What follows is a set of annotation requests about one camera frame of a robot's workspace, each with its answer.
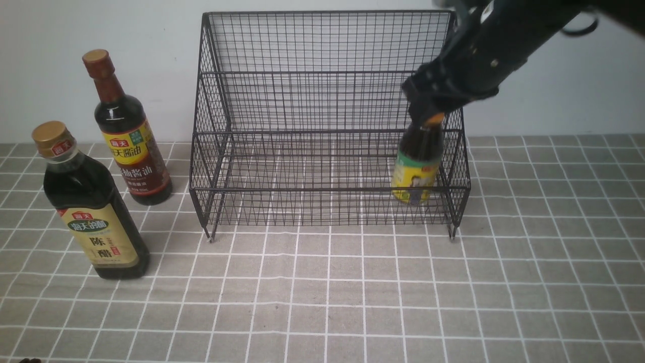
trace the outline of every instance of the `yellow bottle label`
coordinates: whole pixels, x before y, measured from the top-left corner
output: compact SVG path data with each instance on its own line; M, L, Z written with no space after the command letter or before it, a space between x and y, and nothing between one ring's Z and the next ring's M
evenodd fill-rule
M131 194L146 196L163 190L170 175L148 120L130 132L103 133Z
M392 187L432 187L438 170L438 162L416 161L399 151L392 174ZM430 192L428 189L395 189L392 194L404 203L418 205L428 199Z
M139 262L112 204L101 209L58 209L58 214L96 267L131 267Z
M147 143L153 138L148 121L141 126L123 134L107 134L103 132L105 142L112 151L114 160L123 165L139 163L148 155Z

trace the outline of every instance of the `robotic arm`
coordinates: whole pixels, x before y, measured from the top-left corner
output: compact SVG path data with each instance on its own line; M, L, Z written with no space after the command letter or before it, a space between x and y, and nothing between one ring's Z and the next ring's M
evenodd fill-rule
M459 27L439 56L402 86L416 125L496 95L500 83L558 31L581 36L595 30L597 18L582 30L563 29L579 13L593 12L591 6L645 34L642 0L457 0L453 5Z

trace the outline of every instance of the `wire basket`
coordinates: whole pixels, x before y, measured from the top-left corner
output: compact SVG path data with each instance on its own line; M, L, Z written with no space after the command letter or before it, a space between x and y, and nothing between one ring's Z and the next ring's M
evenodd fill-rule
M462 110L444 122L427 201L400 202L390 178L409 122L401 85L454 21L431 10L204 14L189 191L206 233L444 223L453 236L470 192Z

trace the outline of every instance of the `soy sauce bottle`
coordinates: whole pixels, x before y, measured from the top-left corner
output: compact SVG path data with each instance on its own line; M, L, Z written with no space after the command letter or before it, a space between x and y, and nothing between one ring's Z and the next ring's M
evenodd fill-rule
M392 191L403 203L419 205L430 195L429 188L435 184L443 155L443 119L444 114L440 113L426 120L421 127L410 125L401 137L392 173L392 188L417 188Z
M143 205L165 201L172 193L172 181L141 102L123 92L107 50L87 52L83 63L101 100L94 118L132 199Z

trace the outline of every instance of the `yellow label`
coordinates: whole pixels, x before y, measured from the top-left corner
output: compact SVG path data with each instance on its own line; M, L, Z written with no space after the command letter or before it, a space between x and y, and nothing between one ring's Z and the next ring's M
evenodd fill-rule
M117 163L130 165L136 164L148 155L147 142L152 139L152 131L148 120L141 126L122 134L107 134L103 132L105 142L112 151Z
M58 214L96 267L131 267L139 262L112 204L102 209L58 209Z
M437 177L439 163L415 161L399 151L392 174L392 187L432 187ZM428 199L428 189L397 189L392 194L404 203L418 205Z

